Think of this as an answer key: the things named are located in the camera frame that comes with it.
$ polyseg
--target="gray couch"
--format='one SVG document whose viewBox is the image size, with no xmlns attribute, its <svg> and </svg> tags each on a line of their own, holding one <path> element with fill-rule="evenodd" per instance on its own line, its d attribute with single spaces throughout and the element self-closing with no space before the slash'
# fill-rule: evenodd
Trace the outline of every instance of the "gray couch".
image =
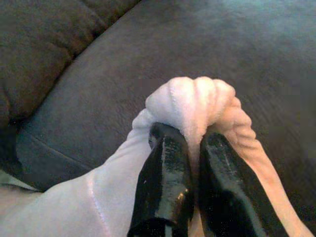
<svg viewBox="0 0 316 237">
<path fill-rule="evenodd" d="M 1 9 L 5 172 L 42 191 L 81 176 L 114 153 L 160 85 L 221 78 L 316 233 L 316 1 L 6 0 Z"/>
</svg>

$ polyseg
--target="gray fabric upholstery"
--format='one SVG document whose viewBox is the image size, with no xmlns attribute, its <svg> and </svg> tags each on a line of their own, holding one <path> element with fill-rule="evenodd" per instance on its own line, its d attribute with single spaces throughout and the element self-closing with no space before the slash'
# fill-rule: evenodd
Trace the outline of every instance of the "gray fabric upholstery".
<svg viewBox="0 0 316 237">
<path fill-rule="evenodd" d="M 1 1 L 0 128 L 29 116 L 65 67 L 138 1 Z"/>
<path fill-rule="evenodd" d="M 314 0 L 143 0 L 66 69 L 25 122 L 20 179 L 33 174 L 33 185 L 47 189 L 101 165 L 148 95 L 172 77 L 205 75 L 235 87 L 315 233 L 315 9 Z"/>
</svg>

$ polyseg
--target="couch cushion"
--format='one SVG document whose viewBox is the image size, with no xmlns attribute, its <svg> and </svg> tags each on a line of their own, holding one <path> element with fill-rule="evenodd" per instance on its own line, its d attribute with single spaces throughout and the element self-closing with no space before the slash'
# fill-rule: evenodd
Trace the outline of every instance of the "couch cushion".
<svg viewBox="0 0 316 237">
<path fill-rule="evenodd" d="M 314 0 L 142 1 L 67 68 L 24 124 L 21 178 L 40 173 L 33 185 L 46 189 L 101 165 L 148 95 L 172 77 L 205 75 L 234 86 L 315 232 L 315 7 Z"/>
<path fill-rule="evenodd" d="M 3 1 L 0 128 L 29 116 L 65 67 L 138 1 Z"/>
</svg>

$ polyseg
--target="cushion seam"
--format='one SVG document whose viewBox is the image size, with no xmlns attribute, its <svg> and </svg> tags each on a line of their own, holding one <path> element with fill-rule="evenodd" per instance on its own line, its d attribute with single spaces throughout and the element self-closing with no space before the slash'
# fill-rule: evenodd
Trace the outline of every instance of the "cushion seam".
<svg viewBox="0 0 316 237">
<path fill-rule="evenodd" d="M 43 142 L 42 140 L 40 140 L 39 138 L 35 137 L 34 135 L 30 134 L 29 132 L 27 132 L 25 129 L 21 128 L 21 130 L 23 130 L 25 133 L 27 133 L 31 139 L 37 141 L 38 143 L 40 143 L 42 146 L 44 146 L 45 148 L 47 148 L 48 150 L 50 150 L 51 152 L 53 153 L 57 153 L 57 154 L 60 154 L 62 155 L 63 157 L 67 158 L 68 160 L 71 160 L 73 161 L 74 163 L 77 163 L 78 165 L 80 165 L 82 168 L 85 168 L 86 170 L 90 171 L 90 170 L 93 170 L 94 168 L 90 167 L 89 165 L 86 165 L 84 163 L 81 163 L 79 162 L 78 160 L 70 157 L 70 156 L 67 156 L 65 154 L 63 154 L 62 152 L 50 147 L 49 145 L 47 145 L 45 142 Z"/>
<path fill-rule="evenodd" d="M 98 18 L 99 23 L 105 25 L 105 21 L 100 17 L 100 15 L 99 15 L 94 9 L 92 9 L 91 7 L 89 7 L 89 6 L 86 4 L 86 2 L 84 2 L 84 1 L 78 1 L 78 2 L 79 2 L 79 4 L 81 3 L 81 4 L 84 5 L 87 9 L 89 9 L 90 12 L 93 12 L 93 14 L 95 14 L 95 16 Z"/>
</svg>

